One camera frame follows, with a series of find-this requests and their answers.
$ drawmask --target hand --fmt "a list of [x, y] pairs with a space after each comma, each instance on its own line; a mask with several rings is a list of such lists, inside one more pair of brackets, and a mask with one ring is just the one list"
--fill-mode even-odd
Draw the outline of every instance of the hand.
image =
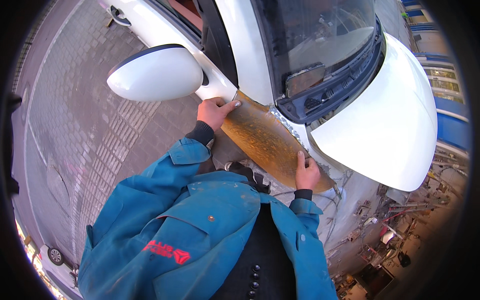
[[237, 100], [225, 104], [220, 97], [205, 99], [198, 106], [197, 121], [207, 123], [215, 132], [222, 127], [227, 114], [240, 105], [241, 102]]
[[313, 190], [320, 180], [320, 170], [313, 158], [307, 159], [308, 167], [305, 167], [305, 154], [303, 151], [297, 153], [297, 173], [295, 174], [295, 186], [297, 190]]

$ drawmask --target door handle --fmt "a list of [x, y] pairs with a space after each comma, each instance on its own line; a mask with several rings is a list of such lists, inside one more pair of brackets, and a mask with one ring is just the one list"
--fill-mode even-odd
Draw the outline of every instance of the door handle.
[[117, 23], [118, 25], [122, 25], [122, 26], [125, 26], [125, 27], [129, 27], [129, 26], [132, 25], [127, 18], [121, 19], [119, 17], [120, 10], [116, 9], [115, 6], [113, 6], [113, 5], [110, 6], [110, 14], [112, 15], [112, 18], [115, 21], [115, 23]]

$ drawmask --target red logo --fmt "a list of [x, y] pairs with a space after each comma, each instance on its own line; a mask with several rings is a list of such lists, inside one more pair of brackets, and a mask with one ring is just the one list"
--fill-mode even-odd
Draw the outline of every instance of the red logo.
[[178, 264], [183, 264], [188, 259], [190, 259], [190, 253], [180, 249], [173, 250], [172, 246], [169, 246], [167, 244], [162, 245], [162, 242], [158, 242], [157, 244], [154, 240], [148, 242], [145, 248], [142, 249], [142, 251], [145, 250], [150, 250], [155, 254], [159, 254], [167, 258], [171, 258], [173, 256], [173, 258], [175, 258], [175, 262]]

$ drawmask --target sidewalk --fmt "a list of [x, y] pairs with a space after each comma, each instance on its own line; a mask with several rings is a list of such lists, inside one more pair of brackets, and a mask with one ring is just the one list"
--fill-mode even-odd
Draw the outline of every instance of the sidewalk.
[[[26, 136], [27, 183], [45, 242], [80, 262], [85, 226], [115, 185], [162, 156], [195, 124], [194, 94], [167, 102], [133, 102], [114, 94], [108, 71], [145, 46], [95, 0], [72, 14], [33, 88]], [[221, 132], [214, 161], [245, 154]]]

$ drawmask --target rusty metal panel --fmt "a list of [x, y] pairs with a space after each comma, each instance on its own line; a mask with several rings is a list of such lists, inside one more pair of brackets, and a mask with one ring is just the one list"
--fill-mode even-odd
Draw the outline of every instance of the rusty metal panel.
[[[310, 157], [288, 129], [260, 105], [237, 91], [235, 98], [242, 105], [229, 113], [222, 130], [257, 165], [287, 186], [295, 187], [297, 152], [302, 150]], [[333, 187], [334, 181], [322, 168], [321, 178], [313, 192], [324, 192]]]

